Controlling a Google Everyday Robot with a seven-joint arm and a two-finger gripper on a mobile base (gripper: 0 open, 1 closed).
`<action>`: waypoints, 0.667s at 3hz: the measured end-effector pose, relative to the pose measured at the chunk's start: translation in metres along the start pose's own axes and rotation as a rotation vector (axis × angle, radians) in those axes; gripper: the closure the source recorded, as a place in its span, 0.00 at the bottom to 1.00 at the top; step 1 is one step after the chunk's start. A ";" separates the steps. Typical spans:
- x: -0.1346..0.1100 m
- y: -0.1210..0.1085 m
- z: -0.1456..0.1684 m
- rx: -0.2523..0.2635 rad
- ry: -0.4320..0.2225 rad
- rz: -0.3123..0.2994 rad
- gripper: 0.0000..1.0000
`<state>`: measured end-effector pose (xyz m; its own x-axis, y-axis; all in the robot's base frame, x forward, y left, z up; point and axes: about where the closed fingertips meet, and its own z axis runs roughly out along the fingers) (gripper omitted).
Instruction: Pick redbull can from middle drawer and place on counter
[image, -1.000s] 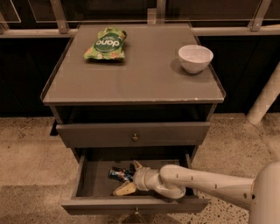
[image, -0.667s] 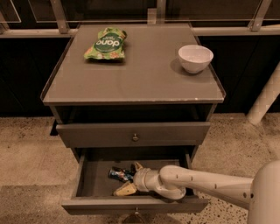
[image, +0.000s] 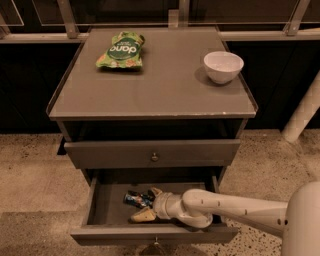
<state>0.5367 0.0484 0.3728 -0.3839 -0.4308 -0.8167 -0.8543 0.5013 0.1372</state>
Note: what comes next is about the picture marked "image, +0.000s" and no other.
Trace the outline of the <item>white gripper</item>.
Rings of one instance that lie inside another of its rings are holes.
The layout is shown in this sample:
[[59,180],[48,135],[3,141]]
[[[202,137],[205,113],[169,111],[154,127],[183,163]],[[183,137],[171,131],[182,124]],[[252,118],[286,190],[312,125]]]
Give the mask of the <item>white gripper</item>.
[[182,212],[181,196],[171,192],[162,192],[161,189],[151,187],[148,190],[148,195],[155,199],[153,202],[153,211],[150,207],[145,207],[134,213],[130,219],[133,222],[148,222],[154,221],[156,216],[160,219],[177,218]]

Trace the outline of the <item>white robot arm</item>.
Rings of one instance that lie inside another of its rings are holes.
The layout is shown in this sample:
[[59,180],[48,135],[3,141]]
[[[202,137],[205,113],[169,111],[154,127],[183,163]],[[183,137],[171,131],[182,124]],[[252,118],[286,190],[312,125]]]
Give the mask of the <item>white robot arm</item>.
[[281,256],[320,256],[319,181],[302,185],[287,202],[202,189],[190,189],[183,194],[157,190],[153,205],[132,215],[131,220],[177,219],[194,228],[206,228],[215,215],[281,237]]

